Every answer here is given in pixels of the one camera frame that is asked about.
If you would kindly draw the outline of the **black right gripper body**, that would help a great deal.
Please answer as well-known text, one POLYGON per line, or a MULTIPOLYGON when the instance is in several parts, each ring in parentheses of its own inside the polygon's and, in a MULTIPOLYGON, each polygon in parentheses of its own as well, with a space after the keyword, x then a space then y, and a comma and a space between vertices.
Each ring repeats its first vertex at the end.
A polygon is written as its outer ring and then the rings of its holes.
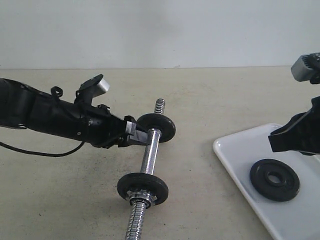
POLYGON ((320 154, 320 97, 312 98, 311 104, 299 122, 300 153, 306 156, 320 154))

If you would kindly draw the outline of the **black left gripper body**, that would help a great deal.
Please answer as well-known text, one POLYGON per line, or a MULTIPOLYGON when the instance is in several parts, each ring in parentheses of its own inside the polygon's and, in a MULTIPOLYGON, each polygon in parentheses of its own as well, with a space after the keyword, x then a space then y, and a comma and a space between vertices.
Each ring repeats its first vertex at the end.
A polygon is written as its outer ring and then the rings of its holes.
POLYGON ((119 118, 113 115, 106 105, 93 107, 82 104, 79 109, 81 115, 76 132, 80 134, 75 136, 77 140, 105 149, 131 145, 129 136, 134 134, 133 127, 137 123, 133 116, 119 118))

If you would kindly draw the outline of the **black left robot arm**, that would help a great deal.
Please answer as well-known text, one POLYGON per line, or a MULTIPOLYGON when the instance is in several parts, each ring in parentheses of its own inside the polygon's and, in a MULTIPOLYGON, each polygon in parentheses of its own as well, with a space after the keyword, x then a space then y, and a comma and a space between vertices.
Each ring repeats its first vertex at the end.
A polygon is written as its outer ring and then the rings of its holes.
POLYGON ((50 93, 11 79, 0 80, 1 127, 36 132, 89 143, 96 148, 145 145, 148 134, 132 116, 119 118, 108 106, 93 106, 93 98, 105 94, 109 84, 99 74, 75 93, 74 102, 62 100, 63 90, 50 93))

